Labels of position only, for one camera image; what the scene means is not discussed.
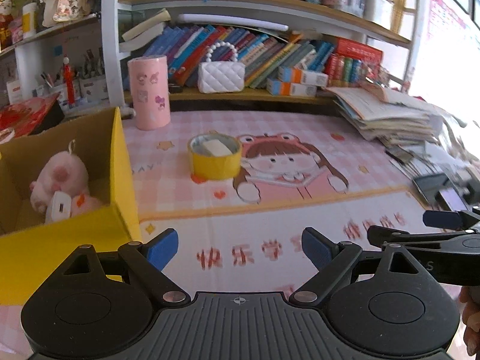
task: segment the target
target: human hand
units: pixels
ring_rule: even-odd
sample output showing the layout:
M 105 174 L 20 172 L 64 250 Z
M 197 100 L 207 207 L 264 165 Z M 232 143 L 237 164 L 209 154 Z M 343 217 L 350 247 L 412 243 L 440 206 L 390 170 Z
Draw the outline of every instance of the human hand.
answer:
M 462 322 L 466 325 L 463 340 L 466 352 L 473 356 L 480 349 L 480 306 L 472 300 L 468 287 L 462 287 L 458 299 L 466 303 L 462 312 Z

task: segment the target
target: white eraser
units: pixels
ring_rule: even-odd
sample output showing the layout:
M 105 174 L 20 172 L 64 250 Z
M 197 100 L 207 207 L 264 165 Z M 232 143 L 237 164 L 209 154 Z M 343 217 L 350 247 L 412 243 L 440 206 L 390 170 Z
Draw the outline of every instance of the white eraser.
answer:
M 46 209 L 45 223 L 62 221 L 70 218 L 71 197 L 62 191 L 54 193 L 53 198 Z
M 225 157 L 226 155 L 231 155 L 232 152 L 228 147 L 226 147 L 218 139 L 208 140 L 203 142 L 202 146 L 213 156 L 213 157 Z

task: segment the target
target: white purse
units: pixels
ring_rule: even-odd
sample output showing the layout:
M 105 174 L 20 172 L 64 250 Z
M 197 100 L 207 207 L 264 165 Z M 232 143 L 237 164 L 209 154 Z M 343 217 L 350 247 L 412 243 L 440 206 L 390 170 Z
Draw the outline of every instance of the white purse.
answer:
M 228 46 L 233 51 L 232 61 L 212 62 L 217 48 Z M 245 86 L 245 65 L 237 62 L 238 51 L 229 42 L 219 42 L 207 50 L 206 62 L 198 67 L 198 90 L 201 93 L 240 92 Z

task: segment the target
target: pink cylinder container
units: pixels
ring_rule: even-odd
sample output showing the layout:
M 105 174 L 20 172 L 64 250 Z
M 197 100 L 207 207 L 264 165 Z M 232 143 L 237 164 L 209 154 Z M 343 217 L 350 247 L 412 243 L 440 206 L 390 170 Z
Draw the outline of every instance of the pink cylinder container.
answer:
M 137 128 L 155 130 L 170 123 L 167 57 L 134 58 L 128 72 Z

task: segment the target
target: stack of papers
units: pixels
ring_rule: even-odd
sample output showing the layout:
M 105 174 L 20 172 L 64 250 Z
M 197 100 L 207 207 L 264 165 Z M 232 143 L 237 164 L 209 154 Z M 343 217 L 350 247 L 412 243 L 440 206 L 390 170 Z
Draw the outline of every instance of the stack of papers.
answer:
M 442 110 L 431 104 L 415 98 L 408 105 L 398 101 L 387 103 L 363 88 L 328 90 L 337 95 L 341 114 L 366 140 L 378 138 L 387 147 L 438 140 L 443 125 Z

